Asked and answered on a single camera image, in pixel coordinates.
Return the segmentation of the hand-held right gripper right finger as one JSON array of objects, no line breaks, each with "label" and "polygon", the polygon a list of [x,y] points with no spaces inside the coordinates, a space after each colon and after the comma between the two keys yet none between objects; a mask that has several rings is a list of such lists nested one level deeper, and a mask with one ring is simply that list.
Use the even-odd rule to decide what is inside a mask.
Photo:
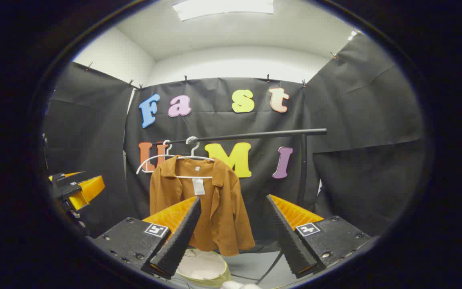
[{"label": "hand-held right gripper right finger", "polygon": [[330,269],[371,240],[340,216],[323,218],[271,194],[266,201],[281,252],[297,278]]}]

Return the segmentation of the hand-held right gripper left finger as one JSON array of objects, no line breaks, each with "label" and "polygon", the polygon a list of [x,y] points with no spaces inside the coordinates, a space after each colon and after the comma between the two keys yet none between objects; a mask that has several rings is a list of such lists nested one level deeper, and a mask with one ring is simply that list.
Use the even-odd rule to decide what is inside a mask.
[{"label": "hand-held right gripper left finger", "polygon": [[170,279],[176,273],[201,215],[197,196],[140,220],[125,218],[92,240],[114,260]]}]

